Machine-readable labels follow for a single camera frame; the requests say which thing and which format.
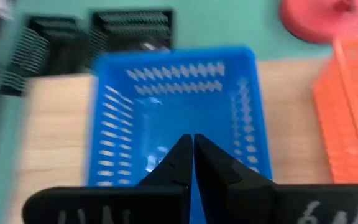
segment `pink object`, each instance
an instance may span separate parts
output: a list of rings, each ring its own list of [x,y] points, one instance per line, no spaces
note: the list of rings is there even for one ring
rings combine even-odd
[[[358,0],[282,0],[280,18],[299,39],[330,44],[358,33]]]

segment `blue plastic basket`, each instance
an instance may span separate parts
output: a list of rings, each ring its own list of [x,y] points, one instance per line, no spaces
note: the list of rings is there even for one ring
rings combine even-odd
[[[251,50],[109,54],[96,73],[89,186],[135,185],[182,134],[196,133],[272,178]]]

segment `plastic basket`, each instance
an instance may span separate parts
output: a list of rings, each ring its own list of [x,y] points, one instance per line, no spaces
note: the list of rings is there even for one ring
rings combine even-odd
[[[76,73],[84,45],[74,18],[30,17],[4,72],[3,89],[16,95],[27,77]]]
[[[109,54],[95,70],[89,186],[136,185],[183,134],[196,133],[272,178],[249,49]]]
[[[314,98],[334,182],[358,183],[358,36],[335,40]]]
[[[142,42],[172,46],[172,10],[98,11],[92,14],[85,66],[105,52],[142,50]]]

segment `wooden surface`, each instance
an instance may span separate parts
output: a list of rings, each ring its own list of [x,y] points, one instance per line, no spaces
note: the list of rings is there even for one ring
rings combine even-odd
[[[311,94],[323,65],[324,60],[259,63],[277,183],[332,181]],[[22,223],[21,207],[34,192],[81,185],[92,81],[89,75],[32,80],[10,223]]]

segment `orange plastic basket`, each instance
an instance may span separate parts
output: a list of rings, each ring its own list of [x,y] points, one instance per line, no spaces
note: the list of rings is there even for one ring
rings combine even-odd
[[[358,35],[334,41],[314,98],[335,183],[358,183]]]

